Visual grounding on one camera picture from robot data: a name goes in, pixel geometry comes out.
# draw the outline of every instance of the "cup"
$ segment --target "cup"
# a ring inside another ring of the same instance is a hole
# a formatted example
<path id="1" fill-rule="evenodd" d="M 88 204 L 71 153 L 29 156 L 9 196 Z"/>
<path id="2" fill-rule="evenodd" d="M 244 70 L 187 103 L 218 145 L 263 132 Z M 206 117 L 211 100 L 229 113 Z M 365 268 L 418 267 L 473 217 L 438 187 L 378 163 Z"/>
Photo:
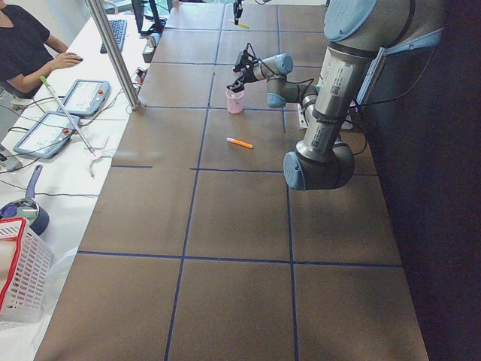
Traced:
<path id="1" fill-rule="evenodd" d="M 232 90 L 227 89 L 225 92 L 227 97 L 227 111 L 231 114 L 239 114 L 244 110 L 244 91 L 234 93 Z"/>

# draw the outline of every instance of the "black keyboard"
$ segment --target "black keyboard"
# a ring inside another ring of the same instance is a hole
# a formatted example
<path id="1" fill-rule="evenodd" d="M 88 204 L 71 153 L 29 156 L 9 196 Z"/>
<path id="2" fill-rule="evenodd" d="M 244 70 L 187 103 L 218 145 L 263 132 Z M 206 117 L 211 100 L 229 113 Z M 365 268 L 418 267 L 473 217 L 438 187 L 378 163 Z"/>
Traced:
<path id="1" fill-rule="evenodd" d="M 122 51 L 123 41 L 126 39 L 127 20 L 108 20 L 108 24 L 112 29 L 113 37 L 117 42 L 119 50 Z M 105 44 L 102 44 L 100 53 L 105 54 L 106 52 Z"/>

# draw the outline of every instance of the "pan handle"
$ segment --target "pan handle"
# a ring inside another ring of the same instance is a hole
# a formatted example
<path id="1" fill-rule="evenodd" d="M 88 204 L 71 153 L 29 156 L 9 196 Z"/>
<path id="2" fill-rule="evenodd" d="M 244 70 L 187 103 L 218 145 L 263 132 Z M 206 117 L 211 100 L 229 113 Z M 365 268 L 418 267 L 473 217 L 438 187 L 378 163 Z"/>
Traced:
<path id="1" fill-rule="evenodd" d="M 27 186 L 27 191 L 25 193 L 25 198 L 35 198 L 35 184 L 37 184 L 38 177 L 42 172 L 42 164 L 38 164 L 33 171 L 32 177 L 30 178 L 29 185 Z"/>

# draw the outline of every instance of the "saucepan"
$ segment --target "saucepan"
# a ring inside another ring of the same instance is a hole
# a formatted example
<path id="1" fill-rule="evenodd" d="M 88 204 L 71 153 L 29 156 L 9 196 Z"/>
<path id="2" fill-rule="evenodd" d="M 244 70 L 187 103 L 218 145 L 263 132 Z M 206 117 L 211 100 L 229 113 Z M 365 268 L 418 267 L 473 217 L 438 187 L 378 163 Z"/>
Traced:
<path id="1" fill-rule="evenodd" d="M 30 229 L 37 235 L 43 233 L 50 219 L 47 211 L 35 201 L 35 185 L 42 168 L 41 164 L 35 167 L 26 189 L 25 198 L 10 202 L 0 209 L 0 218 L 25 217 L 29 222 Z"/>

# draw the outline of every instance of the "plastic basket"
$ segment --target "plastic basket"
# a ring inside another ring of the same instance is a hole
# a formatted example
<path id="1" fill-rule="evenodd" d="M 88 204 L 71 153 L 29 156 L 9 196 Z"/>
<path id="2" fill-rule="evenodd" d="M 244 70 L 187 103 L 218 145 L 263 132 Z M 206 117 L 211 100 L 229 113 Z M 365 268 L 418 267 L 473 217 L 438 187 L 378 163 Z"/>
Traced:
<path id="1" fill-rule="evenodd" d="M 30 229 L 25 218 L 0 220 L 0 242 L 3 241 L 17 245 L 0 292 L 0 329 L 36 323 L 41 318 L 52 250 Z"/>

